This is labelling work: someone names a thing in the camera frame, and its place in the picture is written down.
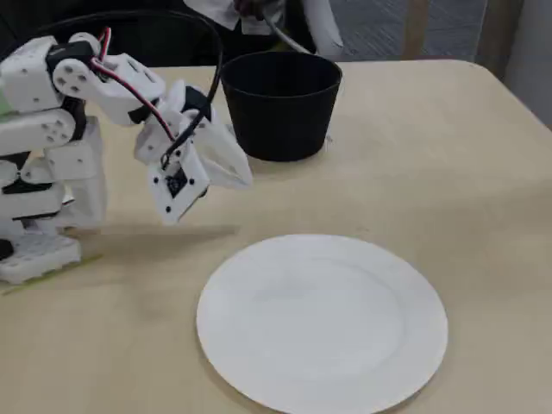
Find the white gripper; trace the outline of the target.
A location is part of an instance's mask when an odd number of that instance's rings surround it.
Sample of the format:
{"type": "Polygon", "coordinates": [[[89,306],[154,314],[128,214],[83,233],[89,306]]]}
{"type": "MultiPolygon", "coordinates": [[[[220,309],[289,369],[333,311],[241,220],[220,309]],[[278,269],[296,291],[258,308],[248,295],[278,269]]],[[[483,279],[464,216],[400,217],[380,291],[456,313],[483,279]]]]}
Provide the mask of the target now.
{"type": "MultiPolygon", "coordinates": [[[[191,108],[190,113],[185,114],[187,84],[183,79],[174,82],[169,89],[166,88],[166,82],[163,79],[159,84],[154,90],[156,94],[152,95],[149,101],[165,121],[172,134],[171,138],[168,137],[152,111],[143,103],[129,112],[129,119],[134,124],[142,125],[142,130],[135,139],[134,158],[144,165],[160,161],[165,151],[198,112],[197,108],[191,108]]],[[[251,186],[253,174],[248,164],[247,155],[226,126],[220,123],[206,123],[202,134],[202,143],[208,148],[210,155],[214,156],[214,161],[201,158],[210,183],[229,189],[251,186]],[[233,167],[233,171],[230,171],[223,166],[237,167],[233,167]]]]}

